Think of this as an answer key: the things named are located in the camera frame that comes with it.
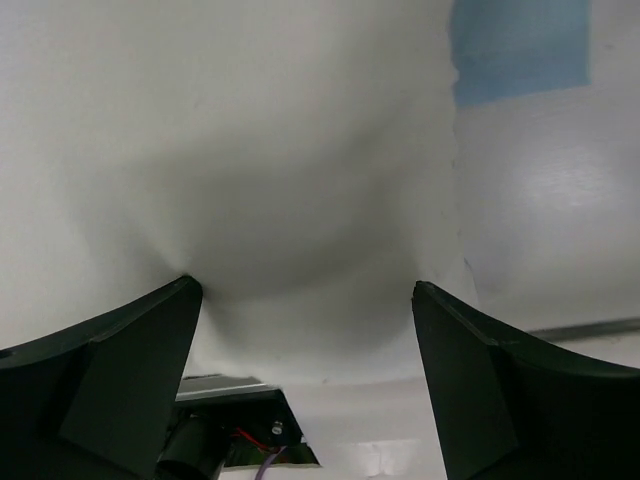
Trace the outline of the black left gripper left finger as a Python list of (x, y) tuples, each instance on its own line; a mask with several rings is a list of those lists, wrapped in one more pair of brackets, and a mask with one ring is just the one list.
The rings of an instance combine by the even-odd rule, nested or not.
[(3, 349), (2, 478), (153, 478), (202, 297), (183, 276)]

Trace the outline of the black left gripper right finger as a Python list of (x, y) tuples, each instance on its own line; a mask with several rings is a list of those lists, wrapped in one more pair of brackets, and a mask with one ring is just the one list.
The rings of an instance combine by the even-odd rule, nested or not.
[(639, 372), (538, 339), (429, 282), (412, 311), (450, 479), (635, 479)]

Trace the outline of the white pillow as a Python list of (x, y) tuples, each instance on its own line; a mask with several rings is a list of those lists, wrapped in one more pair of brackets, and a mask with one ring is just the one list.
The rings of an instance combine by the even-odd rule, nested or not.
[(422, 372), (467, 299), (448, 1), (5, 1), (1, 343), (188, 274), (186, 373)]

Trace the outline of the light blue pillowcase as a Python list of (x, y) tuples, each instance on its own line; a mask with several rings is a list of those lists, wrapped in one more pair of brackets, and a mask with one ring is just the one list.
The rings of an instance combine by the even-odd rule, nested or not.
[(590, 83), (591, 3), (459, 0), (449, 37), (459, 107)]

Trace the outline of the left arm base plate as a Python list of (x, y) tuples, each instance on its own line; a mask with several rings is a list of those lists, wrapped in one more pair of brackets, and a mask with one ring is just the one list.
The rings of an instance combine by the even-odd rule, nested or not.
[(181, 381), (157, 479), (217, 479), (249, 469), (318, 467), (282, 389), (255, 378), (209, 375)]

